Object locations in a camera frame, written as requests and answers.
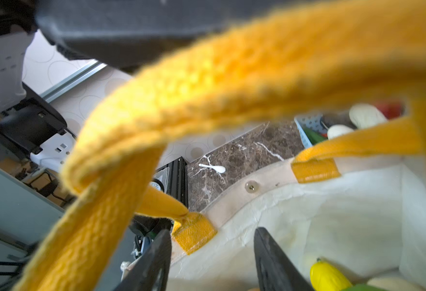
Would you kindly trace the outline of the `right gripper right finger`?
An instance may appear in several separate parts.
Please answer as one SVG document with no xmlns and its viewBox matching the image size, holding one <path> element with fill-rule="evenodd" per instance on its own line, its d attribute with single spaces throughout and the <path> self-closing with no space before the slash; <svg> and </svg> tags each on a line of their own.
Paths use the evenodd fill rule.
<svg viewBox="0 0 426 291">
<path fill-rule="evenodd" d="M 311 291 L 313 289 L 263 227 L 255 230 L 254 255 L 261 291 Z"/>
</svg>

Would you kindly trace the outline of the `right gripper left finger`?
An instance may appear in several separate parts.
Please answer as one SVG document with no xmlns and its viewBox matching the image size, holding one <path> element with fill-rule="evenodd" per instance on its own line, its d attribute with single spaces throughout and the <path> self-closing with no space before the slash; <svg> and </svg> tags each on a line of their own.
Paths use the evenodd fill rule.
<svg viewBox="0 0 426 291">
<path fill-rule="evenodd" d="M 162 230 L 115 291 L 165 291 L 171 264 L 171 236 Z"/>
</svg>

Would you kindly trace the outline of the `long yellow fruit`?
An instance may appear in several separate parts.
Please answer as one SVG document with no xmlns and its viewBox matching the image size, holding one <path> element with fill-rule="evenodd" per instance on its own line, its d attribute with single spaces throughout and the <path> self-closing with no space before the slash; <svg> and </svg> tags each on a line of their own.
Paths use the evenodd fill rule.
<svg viewBox="0 0 426 291">
<path fill-rule="evenodd" d="M 318 259 L 310 270 L 311 285 L 315 291 L 343 291 L 352 283 L 333 265 Z"/>
</svg>

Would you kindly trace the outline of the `white grocery bag yellow handles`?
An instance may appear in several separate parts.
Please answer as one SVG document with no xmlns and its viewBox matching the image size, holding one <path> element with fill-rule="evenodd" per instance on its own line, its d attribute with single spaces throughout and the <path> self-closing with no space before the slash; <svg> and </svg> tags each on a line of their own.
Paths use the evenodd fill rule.
<svg viewBox="0 0 426 291">
<path fill-rule="evenodd" d="M 170 291 L 258 287 L 259 227 L 310 285 L 321 259 L 365 288 L 397 275 L 426 291 L 426 1 L 280 8 L 110 86 L 61 173 L 76 201 L 15 290 L 113 289 L 132 222 L 161 218 L 173 224 Z M 399 118 L 349 118 L 393 102 Z M 354 131 L 305 149 L 294 118 L 308 113 Z M 180 157 L 188 208 L 150 186 Z"/>
</svg>

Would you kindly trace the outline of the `cream garlic bulb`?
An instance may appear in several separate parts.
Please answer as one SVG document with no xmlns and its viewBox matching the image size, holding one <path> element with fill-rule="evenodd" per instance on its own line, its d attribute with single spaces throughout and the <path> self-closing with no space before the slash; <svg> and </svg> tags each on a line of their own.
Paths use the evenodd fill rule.
<svg viewBox="0 0 426 291">
<path fill-rule="evenodd" d="M 385 291 L 424 291 L 425 289 L 416 283 L 412 283 L 400 277 L 376 277 L 367 282 L 367 285 L 383 289 Z"/>
</svg>

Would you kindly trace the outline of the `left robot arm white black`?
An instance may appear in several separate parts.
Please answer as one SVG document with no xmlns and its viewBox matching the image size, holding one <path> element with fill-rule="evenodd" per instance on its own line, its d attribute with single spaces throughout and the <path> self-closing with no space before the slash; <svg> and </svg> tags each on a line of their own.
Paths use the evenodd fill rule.
<svg viewBox="0 0 426 291">
<path fill-rule="evenodd" d="M 288 1 L 0 1 L 0 161 L 59 170 L 74 131 L 51 102 Z"/>
</svg>

